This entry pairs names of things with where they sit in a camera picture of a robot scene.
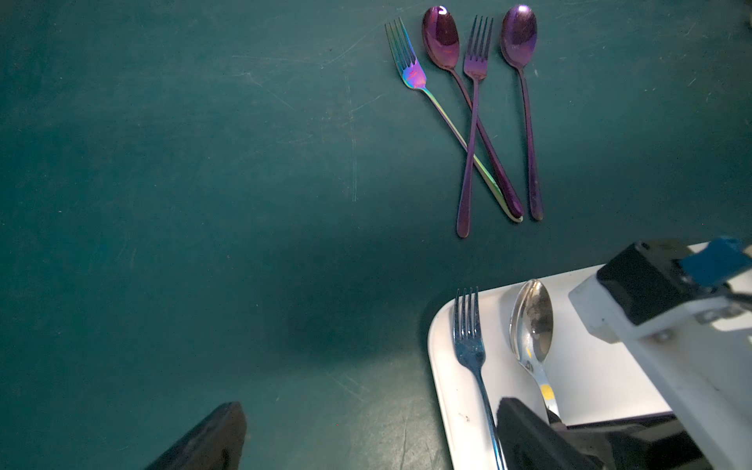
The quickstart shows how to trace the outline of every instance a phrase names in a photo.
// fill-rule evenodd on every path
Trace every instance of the silver spoon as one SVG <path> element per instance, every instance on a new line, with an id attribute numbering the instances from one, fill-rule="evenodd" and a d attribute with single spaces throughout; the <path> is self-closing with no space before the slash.
<path id="1" fill-rule="evenodd" d="M 546 408 L 559 416 L 553 389 L 548 383 L 543 361 L 551 348 L 553 306 L 546 287 L 537 279 L 527 281 L 517 295 L 509 325 L 509 344 L 520 364 L 541 389 Z"/>

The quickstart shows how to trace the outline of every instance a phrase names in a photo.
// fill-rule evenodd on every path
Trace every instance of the spoon bowl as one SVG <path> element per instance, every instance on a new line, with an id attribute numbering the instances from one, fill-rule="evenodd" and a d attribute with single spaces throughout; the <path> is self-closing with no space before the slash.
<path id="1" fill-rule="evenodd" d="M 514 303 L 509 324 L 509 344 L 514 356 L 538 384 L 546 408 L 558 415 L 556 398 L 543 369 L 552 339 L 551 297 L 541 281 L 529 280 L 522 286 Z"/>
<path id="2" fill-rule="evenodd" d="M 538 21 L 527 5 L 510 9 L 502 23 L 502 55 L 509 65 L 520 70 L 530 62 L 538 39 Z"/>
<path id="3" fill-rule="evenodd" d="M 423 42 L 437 67 L 454 70 L 459 60 L 459 35 L 446 8 L 431 7 L 423 15 Z"/>

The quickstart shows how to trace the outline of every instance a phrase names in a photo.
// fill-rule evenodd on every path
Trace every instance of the purple spoon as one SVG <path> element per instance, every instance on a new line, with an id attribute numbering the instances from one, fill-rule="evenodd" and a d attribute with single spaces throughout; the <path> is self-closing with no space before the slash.
<path id="1" fill-rule="evenodd" d="M 470 100 L 468 90 L 454 70 L 459 61 L 459 35 L 457 34 L 457 26 L 454 24 L 454 18 L 452 18 L 452 15 L 446 8 L 431 7 L 423 15 L 423 44 L 426 46 L 426 52 L 428 52 L 433 63 L 437 67 L 448 71 L 454 77 L 457 85 L 459 85 L 459 89 L 462 90 L 462 94 L 465 96 L 465 101 L 472 109 L 472 101 Z M 496 151 L 493 149 L 491 139 L 488 138 L 480 117 L 478 117 L 478 131 L 488 149 L 491 166 L 494 173 L 496 173 L 496 181 L 507 202 L 509 213 L 514 217 L 513 220 L 515 222 L 521 222 L 523 216 L 522 203 L 520 202 L 520 198 L 517 197 L 507 174 L 504 172 L 499 158 L 496 156 Z"/>
<path id="2" fill-rule="evenodd" d="M 532 143 L 532 117 L 530 97 L 522 69 L 530 62 L 535 40 L 538 38 L 538 23 L 535 14 L 527 5 L 512 7 L 502 23 L 502 55 L 517 69 L 522 84 L 522 100 L 525 105 L 525 130 L 527 133 L 527 188 L 530 199 L 530 214 L 536 220 L 543 220 L 543 201 L 538 184 L 538 166 L 535 163 L 535 147 Z"/>

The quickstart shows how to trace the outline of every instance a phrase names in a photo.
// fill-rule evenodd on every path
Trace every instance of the spoon handle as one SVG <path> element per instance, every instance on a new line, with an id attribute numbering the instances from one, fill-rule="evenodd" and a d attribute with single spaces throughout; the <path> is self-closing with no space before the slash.
<path id="1" fill-rule="evenodd" d="M 540 367 L 537 367 L 537 370 L 532 373 L 532 376 L 535 379 L 535 382 L 538 384 L 538 387 L 541 389 L 541 394 L 543 395 L 543 401 L 546 404 L 546 408 L 556 413 L 557 416 L 561 417 L 561 415 L 559 414 L 559 406 L 556 404 L 556 396 L 553 394 L 553 389 L 548 383 L 548 377 L 543 370 L 542 364 Z"/>
<path id="2" fill-rule="evenodd" d="M 441 107 L 441 105 L 438 103 L 438 100 L 436 97 L 428 91 L 427 88 L 419 88 L 420 91 L 424 92 L 426 96 L 431 100 L 431 103 L 433 103 L 434 108 L 438 111 L 438 113 L 441 115 L 441 118 L 444 119 L 444 122 L 449 126 L 449 129 L 452 129 L 452 133 L 454 134 L 454 137 L 456 137 L 457 141 L 460 145 L 462 145 L 462 148 L 465 149 L 465 152 L 467 152 L 468 145 L 467 142 L 465 142 L 465 139 L 462 137 L 462 134 L 459 133 L 457 130 L 457 127 L 455 127 L 454 123 L 452 123 L 452 120 L 449 119 L 449 116 L 447 115 L 446 111 Z M 486 185 L 488 186 L 488 189 L 491 190 L 491 194 L 493 194 L 493 198 L 496 200 L 496 202 L 499 203 L 499 206 L 501 206 L 502 210 L 505 214 L 507 214 L 507 217 L 512 219 L 514 222 L 520 223 L 522 222 L 522 217 L 515 217 L 511 214 L 509 211 L 509 207 L 507 207 L 507 203 L 504 200 L 504 195 L 502 194 L 502 191 L 499 189 L 499 186 L 496 184 L 496 182 L 493 180 L 493 176 L 491 173 L 486 170 L 486 167 L 481 163 L 481 161 L 478 159 L 477 156 L 473 156 L 473 160 L 475 161 L 475 168 L 478 169 L 478 171 L 481 173 L 481 177 L 483 177 L 483 181 L 486 182 Z"/>
<path id="3" fill-rule="evenodd" d="M 541 187 L 538 183 L 538 165 L 535 163 L 535 146 L 532 143 L 532 116 L 530 115 L 530 97 L 527 94 L 527 81 L 522 68 L 517 69 L 522 84 L 522 101 L 525 105 L 525 131 L 527 134 L 527 190 L 530 199 L 530 214 L 535 220 L 543 220 L 543 201 Z"/>
<path id="4" fill-rule="evenodd" d="M 465 238 L 470 235 L 470 201 L 472 200 L 472 158 L 475 156 L 475 128 L 478 124 L 478 95 L 481 83 L 473 78 L 473 105 L 470 119 L 470 138 L 468 139 L 468 156 L 465 160 L 465 174 L 462 176 L 462 192 L 459 194 L 457 211 L 457 235 Z"/>
<path id="5" fill-rule="evenodd" d="M 465 84 L 459 78 L 457 72 L 455 72 L 453 69 L 450 69 L 449 73 L 452 74 L 452 77 L 454 77 L 457 85 L 459 85 L 459 89 L 462 90 L 462 94 L 465 96 L 465 101 L 467 102 L 470 109 L 472 109 L 472 101 L 470 101 L 470 94 L 468 93 L 467 88 L 465 88 Z M 478 132 L 480 132 L 483 143 L 488 150 L 488 155 L 491 160 L 493 172 L 496 173 L 496 180 L 499 182 L 499 188 L 504 194 L 504 199 L 509 205 L 509 212 L 511 212 L 511 214 L 514 216 L 512 217 L 512 220 L 519 222 L 519 220 L 516 219 L 520 219 L 523 216 L 522 202 L 520 202 L 520 198 L 517 197 L 517 193 L 514 191 L 512 183 L 511 181 L 509 181 L 506 171 L 504 171 L 504 167 L 502 167 L 502 163 L 499 161 L 499 157 L 496 155 L 496 150 L 494 150 L 493 145 L 491 144 L 491 139 L 488 137 L 488 133 L 483 127 L 480 116 L 478 116 Z"/>

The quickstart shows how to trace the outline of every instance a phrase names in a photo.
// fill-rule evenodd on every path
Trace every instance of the spoon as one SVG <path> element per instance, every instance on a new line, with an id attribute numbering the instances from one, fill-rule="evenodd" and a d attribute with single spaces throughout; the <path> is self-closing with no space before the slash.
<path id="1" fill-rule="evenodd" d="M 535 163 L 535 148 L 532 143 L 532 117 L 527 82 L 522 69 L 530 62 L 535 40 L 538 38 L 538 23 L 535 14 L 527 5 L 512 7 L 502 23 L 502 55 L 509 65 L 517 69 L 522 84 L 522 100 L 525 105 L 525 130 L 527 133 L 527 187 L 530 199 L 530 214 L 543 220 L 543 201 L 538 185 L 538 166 Z"/>
<path id="2" fill-rule="evenodd" d="M 509 344 L 520 364 L 541 389 L 546 408 L 559 415 L 556 397 L 548 383 L 543 361 L 551 348 L 553 307 L 546 286 L 537 279 L 527 281 L 517 295 L 509 325 Z"/>
<path id="3" fill-rule="evenodd" d="M 465 101 L 472 109 L 472 101 L 465 84 L 460 80 L 459 75 L 454 70 L 459 61 L 459 35 L 454 18 L 444 7 L 431 7 L 423 15 L 423 44 L 429 57 L 437 67 L 448 71 L 462 90 Z M 499 189 L 504 195 L 504 199 L 509 207 L 508 216 L 515 222 L 522 222 L 523 209 L 520 198 L 512 187 L 507 174 L 504 172 L 501 162 L 499 161 L 496 151 L 493 149 L 491 139 L 483 127 L 480 117 L 478 117 L 478 131 L 481 134 L 483 143 L 488 149 L 491 160 L 491 166 L 496 173 L 496 180 L 499 182 Z"/>

